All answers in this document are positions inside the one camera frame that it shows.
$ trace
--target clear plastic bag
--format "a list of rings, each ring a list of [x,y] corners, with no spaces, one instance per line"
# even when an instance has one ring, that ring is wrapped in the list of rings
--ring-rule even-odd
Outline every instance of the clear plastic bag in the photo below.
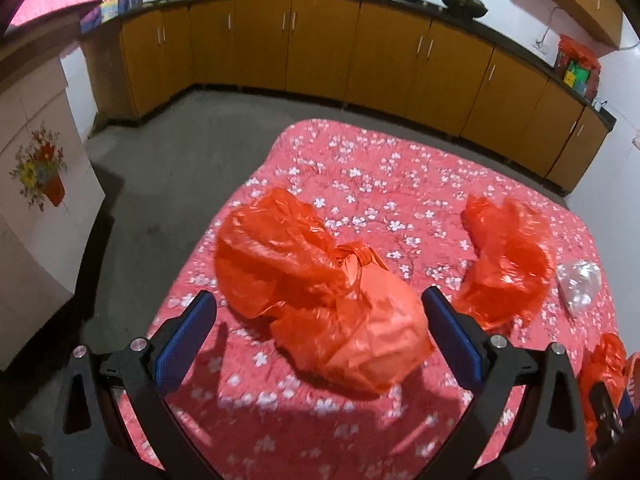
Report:
[[[573,317],[580,316],[602,286],[600,267],[595,262],[577,260],[556,267],[558,290],[564,306]]]

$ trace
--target pink floral bedsheet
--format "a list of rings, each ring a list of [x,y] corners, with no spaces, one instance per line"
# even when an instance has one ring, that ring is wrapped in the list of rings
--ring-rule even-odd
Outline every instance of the pink floral bedsheet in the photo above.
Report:
[[[438,285],[449,297],[476,256],[460,212],[469,194],[500,202],[511,196],[544,212],[557,241],[558,262],[598,260],[578,217],[539,193],[434,148],[327,120],[290,126],[263,165],[213,218],[175,280],[150,329],[178,316],[201,288],[218,300],[218,320],[180,390],[168,397],[204,456],[229,480],[410,480],[457,423],[472,394],[462,390],[435,351],[403,384],[376,400],[350,399],[300,380],[263,334],[245,328],[216,288],[216,232],[236,206],[271,187],[314,204],[337,241],[362,238],[416,292]],[[593,306],[571,320],[553,288],[542,314],[514,345],[567,347],[574,371],[584,348],[617,332],[606,279]],[[480,462],[497,455],[522,390],[514,389]],[[126,397],[122,412],[140,454],[159,464]]]

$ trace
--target wooden cabinet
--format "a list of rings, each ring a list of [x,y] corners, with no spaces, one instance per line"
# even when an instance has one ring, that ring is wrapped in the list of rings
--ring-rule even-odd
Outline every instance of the wooden cabinet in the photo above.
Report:
[[[537,70],[494,50],[462,137],[513,158],[546,82]]]
[[[574,130],[584,106],[555,82],[548,81],[513,157],[545,177]]]
[[[345,101],[401,116],[429,26],[428,19],[363,2]]]
[[[547,178],[567,191],[574,190],[606,136],[606,126],[590,108],[585,108]]]
[[[194,79],[201,84],[236,84],[235,0],[215,0],[191,7]]]
[[[292,0],[287,92],[342,101],[360,3]]]
[[[187,7],[162,12],[161,51],[166,100],[193,84],[191,27]]]
[[[236,0],[236,81],[284,90],[291,0]]]
[[[404,116],[459,136],[494,51],[461,30],[434,22],[422,44]]]
[[[165,101],[161,74],[162,15],[147,12],[122,25],[129,85],[137,117]]]

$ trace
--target red bag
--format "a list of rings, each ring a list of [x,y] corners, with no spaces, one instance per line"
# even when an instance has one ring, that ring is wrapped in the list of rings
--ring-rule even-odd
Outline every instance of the red bag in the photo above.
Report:
[[[626,388],[625,365],[625,346],[616,334],[606,333],[602,334],[600,342],[582,366],[578,377],[578,386],[580,387],[584,429],[589,449],[596,441],[596,428],[598,427],[589,401],[589,392],[595,383],[603,382],[613,405],[617,408]]]
[[[225,219],[220,291],[242,316],[268,316],[300,370],[384,394],[433,350],[420,298],[362,242],[335,247],[314,209],[273,189]]]
[[[490,330],[520,316],[527,326],[542,309],[555,275],[551,230],[545,217],[521,202],[502,206],[469,196],[462,221],[479,253],[454,307]]]

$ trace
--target black countertop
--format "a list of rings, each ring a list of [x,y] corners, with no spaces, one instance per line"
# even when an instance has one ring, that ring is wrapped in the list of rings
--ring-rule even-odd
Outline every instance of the black countertop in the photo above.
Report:
[[[135,16],[142,12],[147,12],[148,10],[157,9],[159,7],[162,7],[162,8],[174,7],[174,6],[180,6],[185,4],[193,5],[202,1],[207,1],[207,0],[182,0],[182,1],[171,2],[171,3],[167,2],[167,3],[152,4],[150,6],[143,6],[137,9],[131,9],[126,13],[121,14],[119,18],[126,19],[128,17]],[[533,54],[532,52],[524,48],[521,44],[511,40],[510,38],[501,34],[497,30],[491,27],[488,27],[484,23],[478,22],[476,20],[468,20],[468,19],[460,18],[458,16],[453,16],[447,13],[446,8],[426,2],[424,0],[361,0],[361,1],[385,3],[390,6],[397,7],[398,9],[401,9],[401,10],[406,10],[408,12],[420,14],[428,18],[433,18],[443,23],[452,25],[453,27],[460,28],[461,30],[468,32],[469,34],[472,34],[473,36],[476,36],[481,40],[494,44],[495,46],[507,52],[508,54],[511,54],[512,56],[518,58],[519,60],[522,60],[527,64],[532,65],[534,68],[536,68],[537,70],[539,70],[540,72],[548,76],[549,79],[558,83],[561,86],[561,88],[563,88],[565,91],[571,94],[571,96],[574,99],[579,101],[584,106],[591,108],[594,111],[594,113],[600,118],[600,120],[602,120],[603,124],[609,129],[609,131],[613,129],[614,124],[611,123],[610,119],[607,116],[604,116],[599,112],[597,112],[593,108],[591,103],[587,101],[587,99],[582,97],[580,94],[578,94],[578,92],[574,91],[572,88],[569,88],[564,83],[562,78],[558,74],[556,74],[556,72],[554,72],[553,67],[551,65],[547,64],[543,59],[540,59],[538,56],[536,56],[535,54]]]

